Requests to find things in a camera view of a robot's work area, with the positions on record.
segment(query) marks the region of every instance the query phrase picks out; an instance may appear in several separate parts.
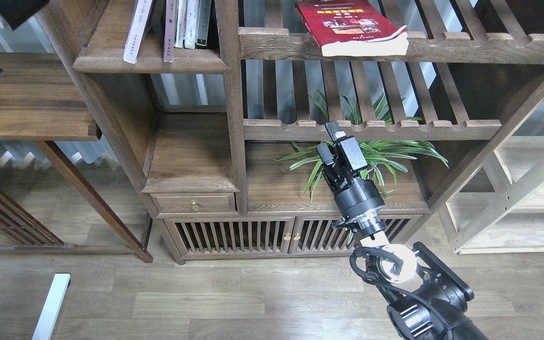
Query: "slatted cabinet door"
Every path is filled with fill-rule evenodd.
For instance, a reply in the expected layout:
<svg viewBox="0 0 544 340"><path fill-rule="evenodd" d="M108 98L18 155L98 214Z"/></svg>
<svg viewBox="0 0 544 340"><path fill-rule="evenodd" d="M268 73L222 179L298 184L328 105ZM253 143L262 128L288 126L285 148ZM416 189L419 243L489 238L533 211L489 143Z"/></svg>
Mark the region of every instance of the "slatted cabinet door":
<svg viewBox="0 0 544 340"><path fill-rule="evenodd" d="M386 235L393 235L412 226L421 215L381 216L387 224ZM338 217L297 217L293 235L291 235L290 255L337 255L348 254L354 250L354 240L350 239L345 229L333 229L331 224Z"/></svg>
<svg viewBox="0 0 544 340"><path fill-rule="evenodd" d="M259 258L289 252L294 218L164 220L184 260Z"/></svg>

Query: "robotic arm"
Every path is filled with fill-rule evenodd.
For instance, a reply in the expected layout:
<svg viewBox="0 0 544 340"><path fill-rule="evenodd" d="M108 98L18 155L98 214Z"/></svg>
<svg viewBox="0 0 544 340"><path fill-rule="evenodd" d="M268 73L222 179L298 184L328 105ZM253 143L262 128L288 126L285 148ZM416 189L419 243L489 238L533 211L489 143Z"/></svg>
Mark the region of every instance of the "robotic arm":
<svg viewBox="0 0 544 340"><path fill-rule="evenodd" d="M415 243L412 250L389 243L383 231L386 224L378 215L384 201L375 183L359 174L367 163L356 138L347 137L337 122L325 126L333 151L324 143L317 150L324 180L341 212L333 228L347 228L360 239L362 246L350 256L350 266L364 282L377 286L399 335L407 340L488 340L464 314L473 291L459 276L423 243ZM356 264L358 257L365 258L365 270ZM427 267L418 264L417 258ZM415 273L423 284L414 292L393 285Z"/></svg>

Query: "floor plank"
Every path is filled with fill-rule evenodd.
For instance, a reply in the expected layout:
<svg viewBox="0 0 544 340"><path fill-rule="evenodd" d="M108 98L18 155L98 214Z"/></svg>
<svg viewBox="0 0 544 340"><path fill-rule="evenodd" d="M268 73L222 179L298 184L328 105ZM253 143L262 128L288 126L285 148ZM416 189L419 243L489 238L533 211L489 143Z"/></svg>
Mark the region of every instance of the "floor plank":
<svg viewBox="0 0 544 340"><path fill-rule="evenodd" d="M190 340L323 340L317 319L192 319Z"/></svg>
<svg viewBox="0 0 544 340"><path fill-rule="evenodd" d="M263 293L138 293L133 318L248 318L264 312Z"/></svg>

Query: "drawer knob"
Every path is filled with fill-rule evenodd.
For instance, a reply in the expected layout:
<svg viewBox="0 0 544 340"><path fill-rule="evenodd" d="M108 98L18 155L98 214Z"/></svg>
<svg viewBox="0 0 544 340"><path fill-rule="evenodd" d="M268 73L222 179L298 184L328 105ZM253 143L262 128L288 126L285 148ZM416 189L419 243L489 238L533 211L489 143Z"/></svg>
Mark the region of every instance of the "drawer knob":
<svg viewBox="0 0 544 340"><path fill-rule="evenodd" d="M201 209L201 206L198 204L197 201L192 201L190 202L191 206L192 206L192 210L194 211L199 211L199 209Z"/></svg>

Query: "spider plant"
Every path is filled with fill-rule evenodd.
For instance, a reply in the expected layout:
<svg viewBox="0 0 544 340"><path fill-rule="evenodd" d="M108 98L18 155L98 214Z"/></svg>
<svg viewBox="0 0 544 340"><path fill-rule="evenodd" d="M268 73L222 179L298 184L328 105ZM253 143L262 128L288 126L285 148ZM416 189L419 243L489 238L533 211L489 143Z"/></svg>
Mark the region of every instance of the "spider plant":
<svg viewBox="0 0 544 340"><path fill-rule="evenodd" d="M323 100L323 103L319 102L311 95L308 96L313 101L313 103L323 112L328 120L329 113L326 106L326 96L320 90L317 90L317 92L320 98ZM357 106L352 105L352 103L345 95L342 95L342 97L343 100L346 101L350 109L350 122L355 125L363 123L360 109ZM373 104L373 109L375 112L376 120L382 120L387 124L393 123L385 93L382 93L376 99L375 103ZM324 141L324 143L327 143L331 147L333 146L333 142L331 141L326 140ZM316 186L322 178L322 161L320 160L320 156L318 155L318 153L316 153L315 145L308 146L306 148L300 148L300 146L295 144L295 142L291 142L291 144L297 152L282 157L281 159L277 159L275 161L289 161L310 155L311 153L315 153L314 155L310 155L309 157L296 161L289 167L290 170L295 170L296 168L304 164L314 163L314 167L312 168L303 192L303 194L305 194L309 190L310 201L313 201ZM360 172L360 177L362 177L363 179L371 179L372 181L378 183L380 187L384 187L386 185L386 181L383 178L383 174L380 168L386 168L387 171L393 176L394 189L389 191L382 191L381 194L383 195L390 194L397 189L397 171L405 173L408 172L408 168L395 160L415 160L417 159L417 157L415 157L414 155L427 155L439 159L442 163L444 163L445 166L448 167L448 161L444 157L442 157L442 155L440 155L438 151L436 151L436 148L434 148L434 146L430 142L424 140L369 140L359 141L358 144L360 145L360 149L364 154L367 163L369 164L369 168L367 170L362 170Z"/></svg>

